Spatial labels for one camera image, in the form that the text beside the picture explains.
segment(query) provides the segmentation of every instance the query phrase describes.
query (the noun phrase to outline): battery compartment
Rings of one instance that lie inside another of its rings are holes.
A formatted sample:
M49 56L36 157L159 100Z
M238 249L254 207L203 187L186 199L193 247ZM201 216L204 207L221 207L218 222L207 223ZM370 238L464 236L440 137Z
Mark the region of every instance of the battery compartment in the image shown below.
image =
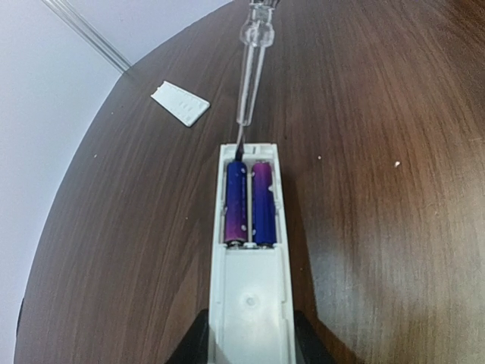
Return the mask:
M240 248L224 244L226 170L236 145L221 146L217 175L209 305L209 363L294 363L293 301L288 241L275 144L247 144L248 238ZM277 242L252 243L252 166L271 165Z

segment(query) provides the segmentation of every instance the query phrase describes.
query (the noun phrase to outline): screwdriver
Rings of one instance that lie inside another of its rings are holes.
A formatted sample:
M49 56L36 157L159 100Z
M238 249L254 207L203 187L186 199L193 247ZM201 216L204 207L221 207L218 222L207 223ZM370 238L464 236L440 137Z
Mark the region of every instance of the screwdriver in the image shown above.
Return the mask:
M273 12L280 0L251 0L249 16L241 28L239 38L245 44L242 57L241 84L236 121L239 131L235 160L241 162L244 154L244 128L252 121L252 112L258 94L259 80L267 47L273 45Z

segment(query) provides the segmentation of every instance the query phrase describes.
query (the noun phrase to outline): battery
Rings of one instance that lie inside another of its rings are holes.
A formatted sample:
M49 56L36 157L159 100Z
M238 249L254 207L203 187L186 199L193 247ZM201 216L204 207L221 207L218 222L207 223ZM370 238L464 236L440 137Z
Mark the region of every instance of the battery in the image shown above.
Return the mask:
M227 165L224 242L240 246L248 241L247 167L243 162Z
M252 239L258 245L272 246L276 238L271 165L259 162L252 167Z

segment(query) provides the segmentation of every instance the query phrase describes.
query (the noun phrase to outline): white plastic piece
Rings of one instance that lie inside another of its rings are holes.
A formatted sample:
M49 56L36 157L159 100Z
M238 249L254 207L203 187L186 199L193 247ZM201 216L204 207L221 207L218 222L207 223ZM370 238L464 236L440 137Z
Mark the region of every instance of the white plastic piece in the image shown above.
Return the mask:
M295 364L288 238L277 146L247 144L243 156L248 171L256 162L271 164L277 225L273 248L264 249L254 243L227 248L223 244L226 167L235 154L235 144L221 146L212 242L208 363Z
M162 83L152 98L187 127L191 127L211 105L167 81Z

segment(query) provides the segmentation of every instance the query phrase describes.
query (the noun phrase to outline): brown wooden surface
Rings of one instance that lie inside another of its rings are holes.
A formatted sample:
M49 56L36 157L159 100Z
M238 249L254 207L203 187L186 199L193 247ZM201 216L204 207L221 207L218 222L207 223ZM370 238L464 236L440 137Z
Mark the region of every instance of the brown wooden surface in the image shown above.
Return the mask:
M48 217L16 363L161 363L208 306L246 9L113 89ZM485 362L485 2L284 0L275 30L247 139L280 148L295 307L340 362ZM163 80L211 101L191 129L150 99Z

